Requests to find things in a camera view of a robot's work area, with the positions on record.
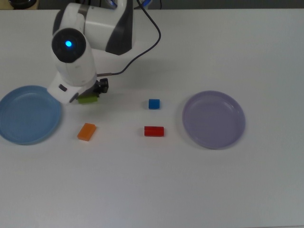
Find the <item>plate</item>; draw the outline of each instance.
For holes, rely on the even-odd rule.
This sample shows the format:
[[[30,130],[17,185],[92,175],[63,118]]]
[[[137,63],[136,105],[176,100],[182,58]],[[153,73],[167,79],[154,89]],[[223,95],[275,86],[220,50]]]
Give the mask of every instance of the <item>plate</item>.
[[[16,144],[36,144],[54,131],[61,105],[46,88],[17,88],[0,101],[0,135]]]
[[[218,91],[203,91],[190,98],[182,121],[190,138],[210,149],[234,144],[242,136],[246,122],[241,106]]]

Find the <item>orange block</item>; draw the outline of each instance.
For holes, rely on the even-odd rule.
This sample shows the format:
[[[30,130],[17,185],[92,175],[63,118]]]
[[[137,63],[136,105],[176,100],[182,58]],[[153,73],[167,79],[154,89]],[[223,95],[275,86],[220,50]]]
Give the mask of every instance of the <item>orange block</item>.
[[[89,141],[93,133],[96,130],[96,126],[91,123],[85,123],[77,135],[77,138],[84,141]]]

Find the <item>gray wall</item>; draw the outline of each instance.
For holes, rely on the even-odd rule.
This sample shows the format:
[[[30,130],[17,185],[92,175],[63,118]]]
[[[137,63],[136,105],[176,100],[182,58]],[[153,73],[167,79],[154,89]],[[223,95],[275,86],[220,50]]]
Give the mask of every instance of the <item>gray wall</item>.
[[[161,0],[165,9],[263,9],[304,8],[304,0]],[[153,0],[150,9],[159,9],[160,0]]]

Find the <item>red block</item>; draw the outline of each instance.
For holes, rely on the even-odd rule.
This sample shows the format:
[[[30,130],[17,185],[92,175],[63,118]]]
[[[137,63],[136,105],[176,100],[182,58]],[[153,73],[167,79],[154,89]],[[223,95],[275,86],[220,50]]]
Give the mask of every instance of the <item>red block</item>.
[[[164,127],[144,127],[144,136],[163,137],[165,135]]]

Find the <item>plate rim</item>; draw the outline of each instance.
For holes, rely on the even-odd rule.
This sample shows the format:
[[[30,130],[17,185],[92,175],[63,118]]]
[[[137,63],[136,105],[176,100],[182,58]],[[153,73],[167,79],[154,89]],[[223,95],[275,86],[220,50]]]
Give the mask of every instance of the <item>plate rim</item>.
[[[35,140],[31,140],[31,141],[15,141],[15,140],[12,140],[11,138],[7,137],[7,134],[5,134],[3,132],[3,129],[1,128],[1,125],[0,125],[0,135],[6,139],[7,141],[11,142],[11,143],[15,143],[15,144],[18,144],[18,145],[33,145],[33,144],[36,144],[36,143],[39,143],[41,142],[42,140],[48,138],[53,132],[54,130],[58,127],[59,125],[59,122],[61,120],[61,104],[59,101],[57,101],[56,99],[54,99],[47,91],[47,89],[43,86],[40,86],[40,85],[25,85],[25,86],[21,86],[21,87],[18,87],[16,89],[13,89],[12,91],[10,91],[9,93],[7,93],[1,100],[0,100],[0,108],[2,106],[4,106],[4,108],[0,111],[0,114],[1,112],[3,112],[3,110],[5,110],[5,106],[7,106],[8,102],[6,101],[6,99],[9,99],[10,96],[14,96],[14,93],[17,93],[19,90],[22,90],[22,89],[28,89],[29,91],[32,89],[32,88],[35,88],[35,89],[40,89],[41,91],[43,91],[42,93],[37,93],[37,91],[35,91],[36,94],[38,95],[42,95],[42,96],[45,96],[48,95],[49,98],[52,98],[53,100],[53,103],[55,104],[55,107],[56,107],[56,113],[55,115],[57,116],[57,119],[55,120],[54,122],[54,125],[52,126],[52,128],[49,129],[48,133],[35,139]]]
[[[199,140],[198,137],[196,136],[193,136],[191,133],[189,133],[189,130],[187,129],[187,125],[186,125],[186,120],[185,120],[185,113],[187,111],[187,107],[190,105],[190,103],[195,99],[197,98],[198,96],[202,96],[204,94],[209,94],[209,93],[212,93],[214,95],[221,95],[221,97],[226,97],[230,100],[232,100],[237,106],[238,106],[238,110],[240,111],[240,114],[242,115],[243,117],[243,121],[244,121],[244,124],[243,124],[243,128],[240,132],[240,134],[236,137],[236,139],[234,139],[232,142],[228,143],[227,145],[221,145],[221,146],[210,146],[210,145],[206,145],[206,143],[202,142]],[[231,96],[223,93],[223,92],[220,92],[220,91],[215,91],[215,90],[205,90],[205,91],[201,91],[201,92],[198,92],[196,94],[194,94],[192,97],[190,97],[186,104],[184,105],[184,108],[183,108],[183,111],[182,111],[182,123],[183,123],[183,127],[185,129],[185,131],[187,132],[188,136],[195,142],[197,143],[198,145],[202,146],[202,147],[205,147],[205,148],[208,148],[208,149],[214,149],[214,150],[218,150],[218,149],[225,149],[227,147],[230,147],[232,145],[234,145],[236,142],[239,141],[239,139],[242,137],[242,135],[244,134],[245,132],[245,128],[246,128],[246,117],[245,117],[245,113],[244,113],[244,110],[242,109],[241,105]]]

